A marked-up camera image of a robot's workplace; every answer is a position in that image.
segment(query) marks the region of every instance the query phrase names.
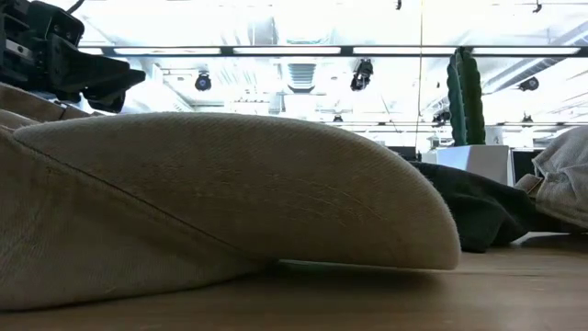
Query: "potted plant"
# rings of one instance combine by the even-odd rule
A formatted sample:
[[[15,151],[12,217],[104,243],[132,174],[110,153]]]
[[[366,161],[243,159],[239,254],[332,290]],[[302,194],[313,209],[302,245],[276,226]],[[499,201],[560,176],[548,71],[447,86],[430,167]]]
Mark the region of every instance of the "potted plant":
[[[507,184],[509,148],[487,145],[480,72],[471,47],[459,47],[447,66],[453,147],[437,151],[437,163]]]

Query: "desk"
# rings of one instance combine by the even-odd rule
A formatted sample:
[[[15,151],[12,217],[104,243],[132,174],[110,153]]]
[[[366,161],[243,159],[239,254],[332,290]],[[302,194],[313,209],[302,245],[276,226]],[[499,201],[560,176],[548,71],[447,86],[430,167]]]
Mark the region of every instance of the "desk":
[[[450,272],[285,263],[197,291],[7,314],[0,329],[583,331],[588,237],[528,237]]]

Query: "dark cloth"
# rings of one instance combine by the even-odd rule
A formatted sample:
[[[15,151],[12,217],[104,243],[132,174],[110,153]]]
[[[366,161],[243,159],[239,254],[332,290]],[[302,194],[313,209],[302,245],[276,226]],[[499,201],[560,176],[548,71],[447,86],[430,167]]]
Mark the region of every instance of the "dark cloth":
[[[456,168],[411,162],[441,193],[458,227],[461,249],[483,253],[531,231],[568,232],[560,221],[537,211],[517,188]]]

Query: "cactus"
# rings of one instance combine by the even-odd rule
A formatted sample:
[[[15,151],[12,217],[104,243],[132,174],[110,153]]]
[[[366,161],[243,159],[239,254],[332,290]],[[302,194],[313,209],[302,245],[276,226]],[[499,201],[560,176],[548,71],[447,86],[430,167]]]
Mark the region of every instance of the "cactus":
[[[456,146],[485,144],[480,72],[472,48],[459,47],[449,60],[447,87]]]

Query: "wooden table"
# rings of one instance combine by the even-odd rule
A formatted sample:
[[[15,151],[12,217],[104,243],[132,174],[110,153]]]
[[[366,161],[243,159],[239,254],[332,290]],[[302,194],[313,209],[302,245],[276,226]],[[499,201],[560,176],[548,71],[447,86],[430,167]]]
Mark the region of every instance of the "wooden table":
[[[286,263],[198,291],[0,316],[0,330],[588,330],[588,237],[535,236],[451,272]]]

